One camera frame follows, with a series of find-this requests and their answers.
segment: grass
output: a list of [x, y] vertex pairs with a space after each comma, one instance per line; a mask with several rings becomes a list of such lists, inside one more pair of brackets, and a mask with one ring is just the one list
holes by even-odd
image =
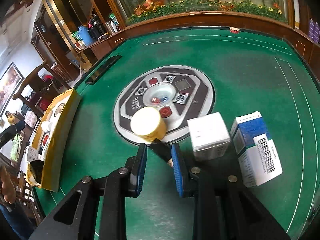
[[268, 18], [272, 18], [281, 22], [287, 22], [283, 14], [280, 14], [276, 8], [266, 6], [258, 6], [257, 4], [247, 2], [216, 3], [206, 0], [187, 0], [185, 2], [171, 3], [163, 5], [151, 11], [144, 11], [140, 16], [133, 14], [128, 18], [128, 25], [139, 23], [148, 19], [171, 15], [182, 12], [192, 11], [233, 11], [256, 14]]

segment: white box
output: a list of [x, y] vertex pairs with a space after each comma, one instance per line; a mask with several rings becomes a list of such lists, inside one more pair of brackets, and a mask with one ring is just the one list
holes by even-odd
[[246, 187], [259, 186], [282, 173], [276, 146], [259, 112], [236, 117], [230, 134]]
[[211, 160], [224, 155], [231, 138], [219, 112], [187, 122], [193, 154], [197, 161]]

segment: white bottle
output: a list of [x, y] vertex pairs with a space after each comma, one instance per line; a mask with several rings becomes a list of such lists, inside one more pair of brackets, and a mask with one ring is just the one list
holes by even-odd
[[113, 30], [116, 32], [118, 32], [117, 27], [115, 25], [115, 23], [113, 21], [111, 21], [111, 27], [113, 28]]

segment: blue jeans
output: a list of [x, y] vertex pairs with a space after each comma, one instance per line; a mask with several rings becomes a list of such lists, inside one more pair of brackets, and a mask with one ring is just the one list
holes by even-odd
[[24, 213], [20, 203], [16, 202], [11, 206], [12, 211], [9, 212], [5, 206], [0, 204], [0, 211], [20, 239], [28, 240], [35, 228]]

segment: purple bottle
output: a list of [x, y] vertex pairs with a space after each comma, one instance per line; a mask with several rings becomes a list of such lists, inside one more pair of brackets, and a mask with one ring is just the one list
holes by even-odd
[[319, 43], [319, 36], [320, 36], [320, 28], [318, 23], [315, 24], [315, 32], [313, 36], [313, 40], [315, 43]]
[[311, 39], [313, 39], [314, 31], [315, 31], [315, 23], [313, 22], [312, 19], [310, 19], [310, 21], [309, 21], [309, 34], [308, 34], [308, 36], [309, 36]]

